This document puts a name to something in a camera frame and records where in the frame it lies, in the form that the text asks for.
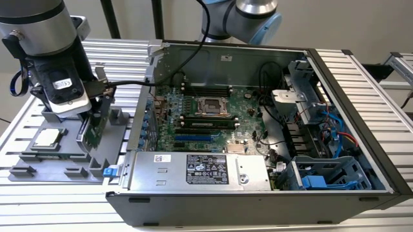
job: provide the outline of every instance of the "white wall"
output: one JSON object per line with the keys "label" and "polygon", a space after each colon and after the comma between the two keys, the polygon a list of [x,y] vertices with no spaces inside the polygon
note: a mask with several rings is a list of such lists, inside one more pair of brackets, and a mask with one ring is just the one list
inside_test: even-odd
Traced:
{"label": "white wall", "polygon": [[[88,18],[89,38],[109,38],[99,0],[64,0],[71,15]],[[155,37],[149,0],[112,0],[124,39]],[[381,62],[390,51],[413,52],[413,0],[279,0],[283,16],[270,43],[276,46],[350,49],[362,62]],[[167,39],[196,40],[202,8],[195,0],[163,0]],[[0,45],[0,117],[12,119],[24,100],[8,83],[19,63]],[[398,104],[406,91],[391,91]],[[413,111],[413,102],[406,107]]]}

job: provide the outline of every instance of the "metal pole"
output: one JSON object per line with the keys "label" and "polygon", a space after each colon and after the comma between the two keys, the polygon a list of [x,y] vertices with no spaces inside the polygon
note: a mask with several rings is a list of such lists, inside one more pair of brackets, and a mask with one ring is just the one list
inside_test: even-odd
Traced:
{"label": "metal pole", "polygon": [[151,0],[151,1],[152,1],[155,37],[156,37],[156,39],[163,40],[164,35],[163,35],[162,0]]}
{"label": "metal pole", "polygon": [[112,39],[120,39],[120,32],[116,22],[116,15],[112,6],[112,0],[100,0],[105,22],[108,24]]}

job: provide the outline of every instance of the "motherboard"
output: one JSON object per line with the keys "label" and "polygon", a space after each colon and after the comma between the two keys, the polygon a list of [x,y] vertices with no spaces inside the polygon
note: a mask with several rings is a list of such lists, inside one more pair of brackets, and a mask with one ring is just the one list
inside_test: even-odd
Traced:
{"label": "motherboard", "polygon": [[155,102],[156,151],[267,153],[266,146],[256,147],[264,125],[255,90],[163,86]]}

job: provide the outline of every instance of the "green circuit board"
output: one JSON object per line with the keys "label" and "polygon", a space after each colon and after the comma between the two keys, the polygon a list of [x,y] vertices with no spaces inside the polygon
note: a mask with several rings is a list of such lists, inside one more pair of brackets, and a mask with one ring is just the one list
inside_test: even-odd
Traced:
{"label": "green circuit board", "polygon": [[163,112],[170,111],[170,115],[163,115],[159,119],[159,139],[158,151],[207,151],[223,152],[228,144],[243,144],[246,154],[258,154],[255,141],[252,140],[252,131],[258,135],[264,131],[263,119],[258,116],[259,104],[256,97],[247,99],[244,94],[252,95],[252,91],[235,87],[230,97],[222,97],[226,101],[227,117],[239,119],[239,126],[234,130],[211,130],[212,142],[184,141],[184,147],[174,147],[175,129],[182,128],[179,124],[179,116],[196,116],[198,112],[198,96],[184,96],[180,90],[170,87],[159,87],[156,96],[162,96],[166,100]]}

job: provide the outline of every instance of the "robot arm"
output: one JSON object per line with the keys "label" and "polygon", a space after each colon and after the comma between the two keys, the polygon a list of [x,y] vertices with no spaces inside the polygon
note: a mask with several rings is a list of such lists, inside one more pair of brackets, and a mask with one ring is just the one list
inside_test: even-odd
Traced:
{"label": "robot arm", "polygon": [[20,60],[23,69],[31,66],[40,93],[45,95],[43,102],[59,117],[80,114],[92,108],[84,83],[96,78],[75,23],[63,0],[1,1],[2,43]]}
{"label": "robot arm", "polygon": [[[276,0],[204,0],[211,24],[207,42],[228,43],[234,37],[247,44],[266,44],[272,38],[282,15],[276,12]],[[203,37],[207,25],[203,14]]]}

